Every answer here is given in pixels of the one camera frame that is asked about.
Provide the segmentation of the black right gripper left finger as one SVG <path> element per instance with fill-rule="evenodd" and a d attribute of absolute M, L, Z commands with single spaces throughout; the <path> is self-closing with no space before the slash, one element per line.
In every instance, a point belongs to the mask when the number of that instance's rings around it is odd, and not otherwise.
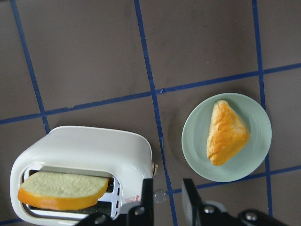
<path fill-rule="evenodd" d="M 129 226 L 152 226 L 154 224 L 153 179 L 143 180 L 141 201 L 128 212 Z"/>

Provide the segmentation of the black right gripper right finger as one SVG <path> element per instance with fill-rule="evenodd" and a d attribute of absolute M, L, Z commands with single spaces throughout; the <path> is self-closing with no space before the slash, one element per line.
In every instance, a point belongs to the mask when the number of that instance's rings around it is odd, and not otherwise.
<path fill-rule="evenodd" d="M 192 179 L 182 181 L 182 207 L 188 226 L 204 226 L 204 203 Z"/>

